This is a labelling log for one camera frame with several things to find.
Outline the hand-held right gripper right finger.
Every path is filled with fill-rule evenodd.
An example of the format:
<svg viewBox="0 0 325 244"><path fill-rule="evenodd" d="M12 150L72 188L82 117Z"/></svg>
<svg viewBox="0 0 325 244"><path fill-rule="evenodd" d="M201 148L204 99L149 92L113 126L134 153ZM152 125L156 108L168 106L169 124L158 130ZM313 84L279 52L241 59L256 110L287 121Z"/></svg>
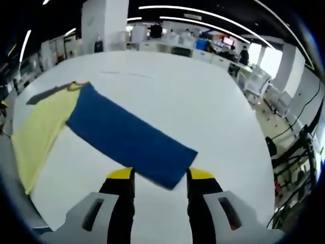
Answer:
<svg viewBox="0 0 325 244"><path fill-rule="evenodd" d="M187 214L193 243L277 243L283 231L262 225L253 208L215 177L190 167L187 178Z"/></svg>

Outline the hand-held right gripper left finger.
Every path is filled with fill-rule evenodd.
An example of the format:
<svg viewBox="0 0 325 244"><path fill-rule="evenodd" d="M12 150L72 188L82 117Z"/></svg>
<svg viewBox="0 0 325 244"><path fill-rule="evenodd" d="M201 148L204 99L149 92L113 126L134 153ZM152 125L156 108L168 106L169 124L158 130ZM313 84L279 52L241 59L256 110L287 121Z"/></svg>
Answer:
<svg viewBox="0 0 325 244"><path fill-rule="evenodd" d="M42 234L42 243L130 243L134 198L134 168L116 170L67 212L58 229Z"/></svg>

